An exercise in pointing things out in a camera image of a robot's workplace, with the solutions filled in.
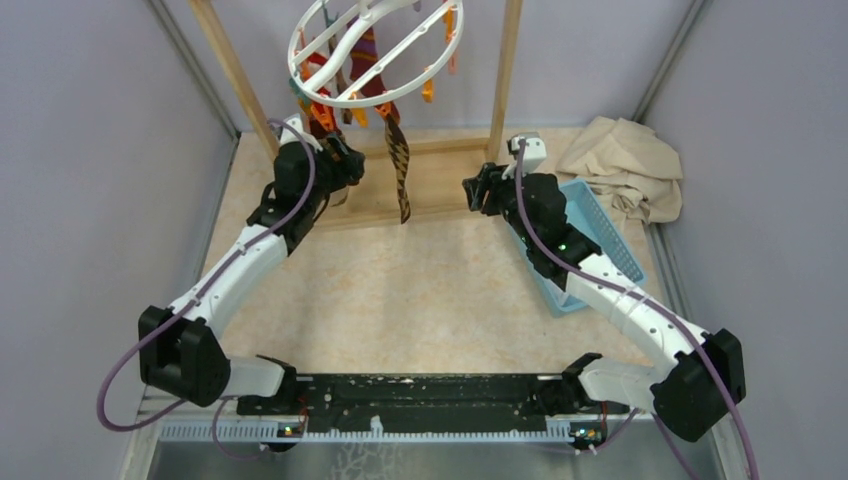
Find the brown yellow argyle sock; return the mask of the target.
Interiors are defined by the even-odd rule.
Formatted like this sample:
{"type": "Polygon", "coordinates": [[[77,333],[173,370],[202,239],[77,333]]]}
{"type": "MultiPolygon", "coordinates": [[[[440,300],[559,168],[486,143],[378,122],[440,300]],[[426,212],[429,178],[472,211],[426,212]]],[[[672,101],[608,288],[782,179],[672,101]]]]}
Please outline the brown yellow argyle sock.
{"type": "Polygon", "coordinates": [[[385,117],[384,138],[389,158],[395,171],[400,223],[405,224],[410,219],[412,213],[407,190],[410,148],[398,121],[392,114],[385,117]]]}

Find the white round clip hanger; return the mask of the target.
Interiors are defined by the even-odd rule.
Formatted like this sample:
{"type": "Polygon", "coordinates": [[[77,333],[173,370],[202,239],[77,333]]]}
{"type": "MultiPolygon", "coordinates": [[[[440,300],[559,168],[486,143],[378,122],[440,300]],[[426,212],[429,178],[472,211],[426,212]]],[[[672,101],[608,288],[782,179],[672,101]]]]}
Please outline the white round clip hanger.
{"type": "Polygon", "coordinates": [[[418,94],[426,103],[435,97],[435,77],[456,71],[464,33],[462,1],[314,1],[300,16],[286,51],[289,83],[306,103],[340,109],[381,107],[418,94]],[[376,42],[377,25],[403,11],[420,18],[407,25],[388,46],[376,42]],[[424,60],[407,68],[411,76],[391,83],[382,76],[425,37],[442,39],[424,60]]]}

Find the wooden hanger stand frame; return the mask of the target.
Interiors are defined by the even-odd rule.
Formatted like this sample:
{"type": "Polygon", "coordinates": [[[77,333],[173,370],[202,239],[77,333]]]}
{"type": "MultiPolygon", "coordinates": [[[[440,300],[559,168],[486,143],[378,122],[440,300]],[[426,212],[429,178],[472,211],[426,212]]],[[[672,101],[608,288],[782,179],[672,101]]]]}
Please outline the wooden hanger stand frame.
{"type": "MultiPolygon", "coordinates": [[[[273,135],[270,118],[263,111],[214,7],[208,1],[194,1],[190,7],[243,110],[259,135],[267,157],[274,163],[281,146],[279,136],[273,135]]],[[[410,219],[459,211],[462,208],[458,194],[460,176],[474,166],[498,157],[521,12],[520,2],[506,3],[488,136],[419,143],[407,140],[410,148],[407,177],[412,210],[410,219]]],[[[347,201],[339,206],[339,213],[330,216],[329,225],[345,228],[369,226],[391,220],[400,221],[395,171],[384,138],[387,115],[394,115],[401,129],[397,101],[376,108],[340,109],[306,103],[294,93],[291,85],[290,89],[300,106],[300,112],[296,115],[301,117],[305,128],[316,141],[332,133],[343,135],[352,148],[366,156],[363,178],[358,185],[350,187],[347,201]]]]}

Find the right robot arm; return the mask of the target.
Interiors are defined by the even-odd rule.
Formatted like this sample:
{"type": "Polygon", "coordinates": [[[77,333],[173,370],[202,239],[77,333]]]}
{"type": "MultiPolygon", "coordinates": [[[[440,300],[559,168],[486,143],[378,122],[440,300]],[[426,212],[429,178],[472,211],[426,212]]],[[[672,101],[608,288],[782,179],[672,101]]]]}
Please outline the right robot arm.
{"type": "Polygon", "coordinates": [[[563,398],[576,412],[614,402],[656,415],[694,442],[720,420],[740,419],[746,396],[739,339],[692,324],[647,294],[606,248],[567,217],[567,197],[552,174],[484,164],[463,180],[468,208],[498,216],[521,241],[536,273],[609,321],[649,359],[647,366],[587,353],[563,373],[563,398]]]}

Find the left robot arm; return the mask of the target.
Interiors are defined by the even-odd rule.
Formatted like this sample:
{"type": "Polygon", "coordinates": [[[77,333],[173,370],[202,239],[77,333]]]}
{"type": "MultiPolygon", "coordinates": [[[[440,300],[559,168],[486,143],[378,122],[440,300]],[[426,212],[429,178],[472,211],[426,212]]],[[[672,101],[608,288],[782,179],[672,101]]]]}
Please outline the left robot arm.
{"type": "Polygon", "coordinates": [[[138,321],[142,382],[206,407],[224,397],[258,397],[277,414],[292,411],[300,388],[290,365],[270,358],[229,358],[220,345],[251,291],[312,230],[337,191],[364,176],[365,156],[335,135],[320,141],[286,134],[257,208],[226,254],[167,307],[148,307],[138,321]]]}

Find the light blue plastic basket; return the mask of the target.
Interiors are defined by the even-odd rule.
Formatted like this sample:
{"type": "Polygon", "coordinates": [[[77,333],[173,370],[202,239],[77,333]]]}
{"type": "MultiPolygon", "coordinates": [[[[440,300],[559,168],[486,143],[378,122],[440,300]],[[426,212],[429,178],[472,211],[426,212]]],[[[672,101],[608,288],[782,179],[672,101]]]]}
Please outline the light blue plastic basket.
{"type": "MultiPolygon", "coordinates": [[[[647,278],[642,265],[589,185],[582,179],[575,179],[560,183],[559,190],[566,200],[564,212],[567,222],[600,246],[628,279],[642,286],[647,278]]],[[[515,233],[512,233],[512,238],[552,317],[563,317],[586,307],[584,302],[569,296],[551,280],[541,276],[527,258],[525,241],[515,233]]]]}

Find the purple pink striped sock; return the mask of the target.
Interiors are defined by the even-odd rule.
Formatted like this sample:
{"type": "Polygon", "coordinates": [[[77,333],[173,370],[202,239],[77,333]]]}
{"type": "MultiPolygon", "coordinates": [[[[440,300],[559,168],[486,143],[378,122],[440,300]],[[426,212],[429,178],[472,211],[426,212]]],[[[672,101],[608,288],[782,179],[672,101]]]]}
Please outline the purple pink striped sock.
{"type": "MultiPolygon", "coordinates": [[[[350,52],[351,71],[349,78],[357,81],[364,73],[379,60],[374,28],[367,29],[356,41],[350,52]]],[[[380,74],[375,74],[367,83],[356,91],[358,98],[370,98],[382,95],[387,91],[380,74]]]]}

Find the beige crumpled cloth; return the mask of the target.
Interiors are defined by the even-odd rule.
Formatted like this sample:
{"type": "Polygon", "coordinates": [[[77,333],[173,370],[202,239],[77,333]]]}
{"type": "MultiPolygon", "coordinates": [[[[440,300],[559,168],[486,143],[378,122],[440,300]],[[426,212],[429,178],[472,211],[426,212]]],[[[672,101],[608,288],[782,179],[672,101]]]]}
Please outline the beige crumpled cloth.
{"type": "Polygon", "coordinates": [[[596,195],[629,219],[670,223],[680,216],[680,156],[640,123],[594,118],[566,149],[556,171],[584,179],[596,195]]]}

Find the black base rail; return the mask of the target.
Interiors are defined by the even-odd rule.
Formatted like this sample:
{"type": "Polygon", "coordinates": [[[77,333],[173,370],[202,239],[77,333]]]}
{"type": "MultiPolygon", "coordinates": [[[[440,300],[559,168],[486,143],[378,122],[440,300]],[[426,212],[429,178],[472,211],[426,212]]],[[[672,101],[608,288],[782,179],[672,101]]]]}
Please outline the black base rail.
{"type": "Polygon", "coordinates": [[[625,414],[628,407],[576,400],[559,374],[298,374],[272,397],[244,396],[242,416],[291,415],[309,433],[541,433],[548,420],[625,414]]]}

